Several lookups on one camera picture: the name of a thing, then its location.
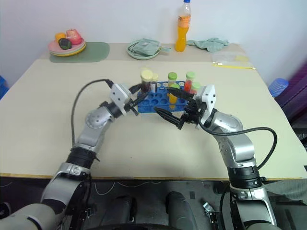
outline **black cable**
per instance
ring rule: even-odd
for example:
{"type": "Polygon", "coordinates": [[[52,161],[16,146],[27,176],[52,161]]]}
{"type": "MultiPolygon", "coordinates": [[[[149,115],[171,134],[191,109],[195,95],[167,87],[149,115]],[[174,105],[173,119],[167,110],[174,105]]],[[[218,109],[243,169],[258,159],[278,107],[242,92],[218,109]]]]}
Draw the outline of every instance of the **black cable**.
{"type": "Polygon", "coordinates": [[[273,154],[276,144],[277,144],[277,134],[276,132],[268,127],[257,127],[257,128],[249,128],[246,130],[242,130],[242,131],[237,131],[237,132],[229,132],[229,133],[217,133],[217,132],[213,132],[211,130],[209,130],[208,128],[206,128],[202,123],[201,123],[201,118],[199,117],[199,124],[201,126],[201,128],[203,130],[205,130],[207,133],[211,134],[211,135],[215,135],[215,136],[234,136],[234,135],[239,135],[239,134],[245,134],[245,133],[250,133],[250,132],[254,132],[254,131],[259,131],[259,130],[267,130],[270,131],[273,134],[273,144],[272,147],[268,153],[268,155],[264,158],[263,162],[257,167],[257,169],[261,169],[266,162],[269,160],[269,158],[271,157],[271,155],[273,154]]]}
{"type": "Polygon", "coordinates": [[[91,196],[91,192],[92,192],[92,175],[89,174],[89,183],[90,183],[90,186],[89,186],[89,189],[88,189],[88,194],[87,194],[87,198],[86,198],[86,207],[85,208],[88,208],[88,201],[90,199],[90,196],[91,196]]]}
{"type": "Polygon", "coordinates": [[[220,219],[221,219],[221,225],[222,225],[223,230],[226,230],[224,217],[223,217],[223,201],[224,201],[224,197],[225,197],[226,191],[227,191],[229,186],[230,186],[230,184],[225,186],[223,193],[222,193],[222,196],[221,196],[221,199],[220,199],[220,219]]]}
{"type": "Polygon", "coordinates": [[[101,81],[105,81],[108,86],[110,88],[112,88],[113,86],[113,81],[109,80],[109,79],[98,79],[98,80],[93,80],[89,83],[87,83],[86,85],[84,85],[80,91],[78,92],[74,102],[73,102],[73,106],[72,106],[72,110],[71,110],[71,138],[72,138],[72,146],[75,144],[75,129],[74,129],[74,124],[73,124],[73,118],[74,118],[74,114],[75,114],[75,108],[76,108],[76,105],[77,105],[77,102],[78,102],[78,99],[81,95],[81,93],[83,92],[83,90],[85,90],[85,88],[93,83],[97,83],[97,82],[101,82],[101,81]]]}

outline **plate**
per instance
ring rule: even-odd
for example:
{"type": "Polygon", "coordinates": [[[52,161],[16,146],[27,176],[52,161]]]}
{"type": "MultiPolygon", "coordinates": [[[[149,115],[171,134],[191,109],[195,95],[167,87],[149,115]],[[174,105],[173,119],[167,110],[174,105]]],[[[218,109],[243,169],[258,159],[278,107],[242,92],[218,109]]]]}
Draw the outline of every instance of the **plate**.
{"type": "Polygon", "coordinates": [[[52,52],[50,52],[50,54],[52,54],[54,56],[58,56],[58,57],[68,57],[68,56],[72,56],[72,55],[75,55],[75,54],[79,54],[81,51],[83,51],[85,49],[85,47],[86,47],[86,43],[81,49],[76,50],[76,51],[69,53],[69,54],[55,54],[55,53],[52,53],[52,52]]]}
{"type": "Polygon", "coordinates": [[[64,53],[60,53],[60,52],[53,52],[53,51],[50,51],[51,54],[55,54],[55,55],[65,55],[65,54],[71,54],[71,53],[74,53],[76,51],[78,51],[79,49],[82,49],[84,46],[86,45],[86,42],[84,43],[84,45],[76,50],[73,50],[71,51],[71,49],[67,49],[68,51],[67,52],[64,52],[64,53]]]}
{"type": "Polygon", "coordinates": [[[135,54],[135,53],[131,52],[131,51],[129,50],[129,47],[130,47],[130,46],[133,46],[134,44],[138,43],[139,41],[140,41],[140,40],[131,42],[131,43],[129,44],[129,46],[127,46],[126,51],[127,51],[127,53],[128,53],[131,57],[133,57],[133,58],[135,58],[135,59],[138,59],[138,60],[149,60],[149,59],[152,59],[152,58],[154,58],[155,56],[157,56],[157,55],[159,54],[160,50],[158,50],[154,55],[151,55],[151,56],[148,56],[148,55],[145,55],[145,54],[135,54]]]}
{"type": "Polygon", "coordinates": [[[77,51],[84,46],[85,40],[82,38],[82,42],[78,45],[72,45],[70,49],[62,49],[56,41],[52,41],[48,44],[48,49],[54,53],[68,54],[77,51]]]}

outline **table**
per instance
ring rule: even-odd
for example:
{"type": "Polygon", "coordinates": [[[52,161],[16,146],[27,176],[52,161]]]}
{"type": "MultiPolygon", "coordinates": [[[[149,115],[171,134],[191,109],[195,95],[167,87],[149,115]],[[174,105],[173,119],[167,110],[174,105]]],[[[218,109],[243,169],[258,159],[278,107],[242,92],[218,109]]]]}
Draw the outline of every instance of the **table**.
{"type": "MultiPolygon", "coordinates": [[[[204,61],[209,54],[194,47],[187,47],[190,58],[173,52],[168,57],[136,61],[125,53],[120,57],[120,46],[112,44],[109,57],[96,63],[51,63],[43,55],[32,64],[0,101],[1,176],[52,177],[70,152],[70,113],[78,90],[99,78],[131,86],[140,82],[141,68],[150,67],[159,74],[160,81],[166,80],[171,71],[178,74],[179,80],[185,79],[187,71],[194,71],[202,85],[215,85],[216,109],[239,117],[244,128],[273,128],[278,144],[260,170],[261,176],[272,180],[306,177],[306,151],[257,70],[214,67],[204,61]],[[195,57],[204,60],[196,61],[195,57]]],[[[75,113],[76,135],[84,126],[86,114],[104,100],[109,101],[108,94],[109,88],[103,82],[84,91],[75,113]]],[[[271,148],[272,135],[267,131],[247,135],[260,163],[271,148]]],[[[129,113],[117,119],[97,156],[101,161],[92,166],[94,178],[228,179],[211,135],[187,124],[179,131],[157,114],[136,117],[129,113]]]]}

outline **dark floor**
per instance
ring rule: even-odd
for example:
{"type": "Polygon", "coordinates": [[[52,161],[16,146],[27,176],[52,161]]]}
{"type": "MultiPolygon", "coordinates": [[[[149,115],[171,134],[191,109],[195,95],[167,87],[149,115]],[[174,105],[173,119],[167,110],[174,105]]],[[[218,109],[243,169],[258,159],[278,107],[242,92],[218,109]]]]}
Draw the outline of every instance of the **dark floor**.
{"type": "MultiPolygon", "coordinates": [[[[39,202],[44,186],[48,180],[1,178],[0,201],[9,202],[12,210],[16,211],[30,203],[39,202]]],[[[98,193],[92,186],[90,203],[95,203],[97,212],[85,221],[84,228],[96,227],[110,201],[118,196],[131,195],[136,198],[138,212],[137,223],[167,224],[168,215],[165,212],[165,196],[171,191],[181,192],[188,200],[195,215],[198,228],[211,230],[209,219],[205,216],[202,205],[209,202],[218,211],[220,195],[213,192],[213,182],[210,181],[121,181],[96,182],[98,193]]],[[[272,207],[283,230],[305,230],[307,226],[307,206],[300,206],[298,202],[289,202],[282,196],[270,196],[272,207]]],[[[224,199],[224,219],[227,230],[232,230],[230,219],[229,196],[224,199]]]]}

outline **white bottle cap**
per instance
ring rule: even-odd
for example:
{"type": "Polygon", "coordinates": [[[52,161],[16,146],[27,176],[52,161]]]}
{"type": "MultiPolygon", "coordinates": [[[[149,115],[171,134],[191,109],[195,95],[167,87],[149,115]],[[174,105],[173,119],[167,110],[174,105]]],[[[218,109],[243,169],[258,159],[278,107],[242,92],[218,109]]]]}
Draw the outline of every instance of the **white bottle cap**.
{"type": "Polygon", "coordinates": [[[153,81],[158,81],[159,75],[157,73],[153,74],[153,81]]]}

